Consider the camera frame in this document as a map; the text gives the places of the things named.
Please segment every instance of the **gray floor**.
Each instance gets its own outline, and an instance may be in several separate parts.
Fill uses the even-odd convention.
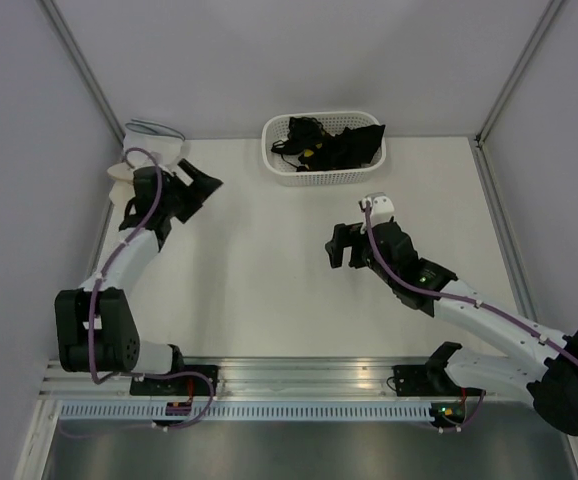
[[[72,433],[119,423],[63,422]],[[485,405],[460,434],[397,423],[205,422],[72,440],[57,434],[48,479],[569,480],[563,435],[527,409]]]

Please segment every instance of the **gray wall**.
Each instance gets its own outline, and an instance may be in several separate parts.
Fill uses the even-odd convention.
[[[578,1],[487,141],[544,323],[578,328]]]
[[[53,298],[85,274],[116,152],[37,4],[0,1],[0,479],[55,351]]]
[[[360,109],[390,134],[473,134],[547,0],[57,0],[121,120],[256,137]]]

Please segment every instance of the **metal vent strip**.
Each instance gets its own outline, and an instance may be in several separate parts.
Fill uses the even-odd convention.
[[[191,417],[205,406],[195,402]],[[164,401],[64,401],[61,420],[176,420]],[[430,402],[230,402],[216,401],[203,421],[429,422]]]

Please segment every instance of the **white table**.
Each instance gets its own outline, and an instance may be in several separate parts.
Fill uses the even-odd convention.
[[[129,303],[142,338],[186,356],[383,357],[431,354],[479,339],[404,307],[369,269],[332,270],[324,244],[361,221],[357,201],[384,191],[421,256],[514,308],[466,138],[392,138],[367,183],[287,188],[262,166],[260,141],[196,140],[187,158],[224,186],[165,247]],[[117,241],[115,208],[103,258]]]

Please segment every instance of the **laundry basket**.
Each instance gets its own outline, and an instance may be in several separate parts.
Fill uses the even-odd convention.
[[[314,112],[279,115],[269,120],[262,129],[262,160],[281,185],[288,187],[304,187],[309,185],[342,185],[345,183],[360,183],[371,178],[382,166],[386,158],[385,139],[366,167],[349,170],[334,170],[330,172],[296,172],[295,168],[282,160],[282,157],[271,151],[271,146],[278,140],[286,140],[289,133],[289,118],[312,117],[322,123],[324,129],[331,135],[342,133],[345,127],[359,128],[369,125],[380,125],[373,115],[365,112]],[[291,163],[298,163],[296,157],[285,158]]]

